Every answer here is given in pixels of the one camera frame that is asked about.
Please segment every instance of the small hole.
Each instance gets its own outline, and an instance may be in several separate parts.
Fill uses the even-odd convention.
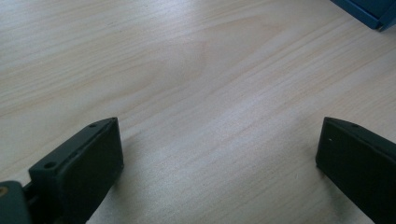
[[[56,165],[56,162],[51,161],[51,162],[45,164],[44,168],[50,169],[50,168],[54,167],[55,165]]]
[[[0,187],[0,197],[6,195],[8,193],[7,187]]]

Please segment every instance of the wood grain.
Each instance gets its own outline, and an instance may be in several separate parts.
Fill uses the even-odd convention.
[[[0,2],[0,180],[118,117],[89,223],[371,223],[315,165],[321,122],[396,140],[396,29],[330,1]]]

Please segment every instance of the black plastic piece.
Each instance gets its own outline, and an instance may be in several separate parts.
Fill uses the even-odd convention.
[[[23,200],[18,205],[20,209],[7,213],[0,210],[0,223],[13,223],[2,219],[3,216],[17,217],[25,207],[33,223],[56,220],[85,223],[106,197],[122,168],[117,118],[97,121],[32,166],[29,169],[32,182],[23,188],[23,195],[21,187],[8,191],[8,195]],[[3,201],[5,196],[0,197],[0,204],[9,203]]]
[[[317,166],[375,223],[396,223],[396,145],[361,126],[325,118]]]
[[[31,224],[32,219],[23,195],[23,189],[17,181],[0,183],[0,223]]]

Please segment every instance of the wooden table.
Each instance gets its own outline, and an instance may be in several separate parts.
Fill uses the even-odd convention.
[[[328,0],[2,1],[0,180],[118,117],[89,223],[371,223],[315,165],[325,116],[396,140],[396,28]]]

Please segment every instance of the blue object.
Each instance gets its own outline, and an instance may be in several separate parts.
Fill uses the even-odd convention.
[[[372,29],[384,31],[396,23],[396,0],[332,0]]]

